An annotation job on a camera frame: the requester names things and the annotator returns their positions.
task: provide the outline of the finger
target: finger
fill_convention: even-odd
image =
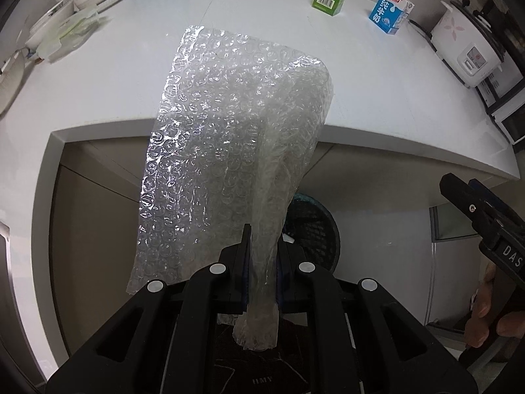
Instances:
[[[492,304],[492,290],[492,283],[482,283],[481,286],[479,286],[476,301],[472,308],[472,315],[481,318],[488,314]]]
[[[500,336],[521,339],[525,334],[525,311],[508,313],[501,317],[496,326],[496,331]]]
[[[465,325],[465,343],[474,348],[479,348],[489,336],[487,323],[477,317],[472,317]]]
[[[488,263],[487,268],[485,269],[485,276],[483,277],[483,281],[485,283],[489,283],[490,281],[494,280],[496,268],[497,267],[494,262]]]

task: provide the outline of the bubble wrap bag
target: bubble wrap bag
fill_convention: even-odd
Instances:
[[[249,305],[234,337],[244,348],[273,348],[277,239],[332,95],[315,57],[187,28],[148,146],[128,293],[154,278],[189,279],[250,223]]]

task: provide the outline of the pink flower design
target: pink flower design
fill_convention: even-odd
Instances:
[[[456,41],[456,38],[457,38],[456,31],[465,31],[465,29],[463,27],[460,27],[460,26],[456,27],[456,22],[454,21],[454,18],[451,19],[451,24],[452,25],[445,25],[444,28],[452,30],[452,37],[453,37],[454,41]]]

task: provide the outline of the rice cooker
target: rice cooker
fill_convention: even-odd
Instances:
[[[441,3],[447,11],[432,30],[431,43],[465,86],[475,87],[500,67],[505,50],[481,15],[455,1]]]

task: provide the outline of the barcode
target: barcode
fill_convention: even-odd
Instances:
[[[335,3],[335,0],[317,0],[317,2],[325,7],[328,7],[331,9],[333,7],[333,4]]]

